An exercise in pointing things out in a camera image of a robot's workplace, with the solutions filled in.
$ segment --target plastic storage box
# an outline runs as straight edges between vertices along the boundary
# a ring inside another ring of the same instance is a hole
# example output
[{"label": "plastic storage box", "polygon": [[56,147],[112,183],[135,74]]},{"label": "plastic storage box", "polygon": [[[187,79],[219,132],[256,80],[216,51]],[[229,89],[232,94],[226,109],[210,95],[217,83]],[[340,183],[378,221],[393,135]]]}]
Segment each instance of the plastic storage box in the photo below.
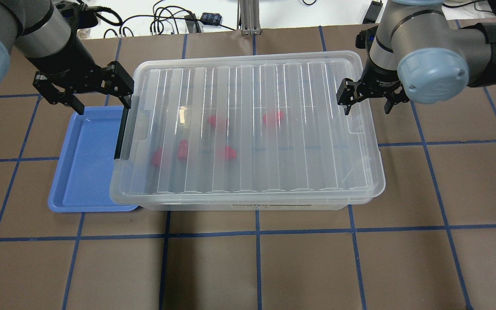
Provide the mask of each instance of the plastic storage box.
[{"label": "plastic storage box", "polygon": [[110,196],[152,210],[338,210],[385,179],[351,51],[142,63]]}]

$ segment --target clear plastic lid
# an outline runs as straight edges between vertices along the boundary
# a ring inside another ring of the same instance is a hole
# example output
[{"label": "clear plastic lid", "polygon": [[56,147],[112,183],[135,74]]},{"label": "clear plastic lid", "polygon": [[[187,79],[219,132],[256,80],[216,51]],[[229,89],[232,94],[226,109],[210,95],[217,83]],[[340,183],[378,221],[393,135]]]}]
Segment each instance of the clear plastic lid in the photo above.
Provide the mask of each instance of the clear plastic lid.
[{"label": "clear plastic lid", "polygon": [[351,51],[142,63],[110,194],[119,204],[361,204],[384,171]]}]

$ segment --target red object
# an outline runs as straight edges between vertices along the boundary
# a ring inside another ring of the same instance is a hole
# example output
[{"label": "red object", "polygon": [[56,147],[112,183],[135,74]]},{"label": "red object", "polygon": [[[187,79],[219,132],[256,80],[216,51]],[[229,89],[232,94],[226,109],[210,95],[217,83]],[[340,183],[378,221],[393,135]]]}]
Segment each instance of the red object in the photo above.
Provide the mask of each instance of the red object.
[{"label": "red object", "polygon": [[177,147],[177,159],[179,161],[187,161],[187,155],[189,154],[189,142],[187,140],[179,141]]},{"label": "red object", "polygon": [[[275,121],[275,123],[278,123],[278,122],[280,122],[283,118],[284,118],[284,112],[282,112],[281,110],[278,110],[278,111],[275,113],[275,119],[274,119],[274,121]],[[267,114],[265,114],[265,115],[263,116],[263,123],[264,123],[265,125],[267,125]]]},{"label": "red object", "polygon": [[225,147],[225,159],[230,161],[231,159],[236,159],[236,150],[232,147]]},{"label": "red object", "polygon": [[[216,115],[210,115],[208,116],[207,120],[208,124],[212,125],[212,127],[215,128],[215,124],[217,124],[217,116]],[[229,120],[226,118],[225,119],[225,126],[227,127],[229,125]]]},{"label": "red object", "polygon": [[159,148],[157,151],[154,152],[154,154],[152,155],[152,160],[150,161],[150,163],[154,166],[154,167],[160,167],[160,163],[162,163],[162,151],[163,149],[162,148]]}]

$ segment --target blue plastic tray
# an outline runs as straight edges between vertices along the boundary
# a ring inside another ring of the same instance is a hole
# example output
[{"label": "blue plastic tray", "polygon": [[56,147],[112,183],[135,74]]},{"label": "blue plastic tray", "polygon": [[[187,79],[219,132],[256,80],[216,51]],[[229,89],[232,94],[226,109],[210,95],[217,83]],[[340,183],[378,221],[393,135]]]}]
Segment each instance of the blue plastic tray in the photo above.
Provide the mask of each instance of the blue plastic tray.
[{"label": "blue plastic tray", "polygon": [[51,210],[112,212],[137,207],[117,205],[109,195],[122,110],[88,107],[84,115],[72,116],[49,193]]}]

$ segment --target black strip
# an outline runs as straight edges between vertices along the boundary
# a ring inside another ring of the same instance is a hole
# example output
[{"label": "black strip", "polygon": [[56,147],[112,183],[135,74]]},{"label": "black strip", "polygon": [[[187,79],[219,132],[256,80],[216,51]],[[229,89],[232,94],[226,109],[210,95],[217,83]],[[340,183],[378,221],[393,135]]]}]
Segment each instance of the black strip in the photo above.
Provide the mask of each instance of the black strip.
[{"label": "black strip", "polygon": [[120,131],[118,131],[118,141],[116,142],[114,159],[120,159],[120,155],[122,154],[122,144],[124,143],[124,132],[126,131],[127,114],[129,111],[129,109],[124,107],[124,111],[122,112],[122,120],[120,122]]},{"label": "black strip", "polygon": [[405,18],[403,18],[397,25],[395,25],[394,27],[394,30],[391,32],[391,37],[394,37],[394,33],[399,29],[399,27],[401,27],[402,24],[405,24],[405,22],[407,22],[408,20],[412,19],[412,18],[415,18],[416,16],[419,16],[419,15],[423,15],[423,14],[439,14],[443,17],[445,17],[445,15],[443,14],[443,12],[441,11],[438,11],[438,10],[421,10],[421,11],[418,11],[418,12],[414,12],[413,14],[409,15],[409,16],[406,16]]},{"label": "black strip", "polygon": [[382,42],[380,42],[380,40],[378,40],[378,37],[375,37],[374,41],[376,41],[376,43],[378,43],[378,46],[382,47],[382,49],[384,51],[389,52],[389,53],[394,53],[394,50],[392,50],[389,47],[387,47],[386,45],[382,44]]},{"label": "black strip", "polygon": [[55,11],[55,6],[53,6],[53,4],[51,4],[49,6],[49,10],[47,11],[47,14],[45,14],[45,16],[43,16],[43,18],[35,23],[33,26],[30,26],[26,29],[24,29],[24,32],[22,33],[22,35],[29,35],[31,33],[33,33],[34,31],[36,31],[37,29],[40,29],[41,27],[43,27],[43,25],[47,24],[47,22],[51,19],[51,16],[53,16],[53,12]]},{"label": "black strip", "polygon": [[22,35],[22,32],[24,31],[24,25],[22,25],[22,22],[20,21],[20,19],[18,18],[18,16],[16,16],[16,14],[8,6],[6,6],[1,1],[0,1],[0,5],[9,12],[9,14],[12,16],[12,18],[16,22],[16,29],[17,29],[17,31],[16,31],[16,37],[20,37]]}]

